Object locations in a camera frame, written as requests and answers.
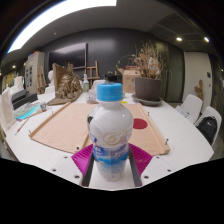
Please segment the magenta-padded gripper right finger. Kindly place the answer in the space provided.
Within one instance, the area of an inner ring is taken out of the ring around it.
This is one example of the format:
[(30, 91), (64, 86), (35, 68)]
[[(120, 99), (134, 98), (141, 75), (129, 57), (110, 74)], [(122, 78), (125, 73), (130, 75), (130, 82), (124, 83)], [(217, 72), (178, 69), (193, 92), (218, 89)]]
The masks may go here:
[(129, 145), (129, 161), (136, 187), (147, 185), (173, 173), (173, 169), (161, 156), (152, 156), (133, 144)]

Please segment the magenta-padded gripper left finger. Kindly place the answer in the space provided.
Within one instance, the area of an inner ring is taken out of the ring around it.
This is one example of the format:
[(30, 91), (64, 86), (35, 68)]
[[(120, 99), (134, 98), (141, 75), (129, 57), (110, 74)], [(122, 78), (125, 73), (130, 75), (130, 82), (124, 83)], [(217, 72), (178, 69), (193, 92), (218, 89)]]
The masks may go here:
[(89, 145), (72, 156), (63, 155), (50, 172), (79, 186), (88, 187), (93, 164), (93, 145)]

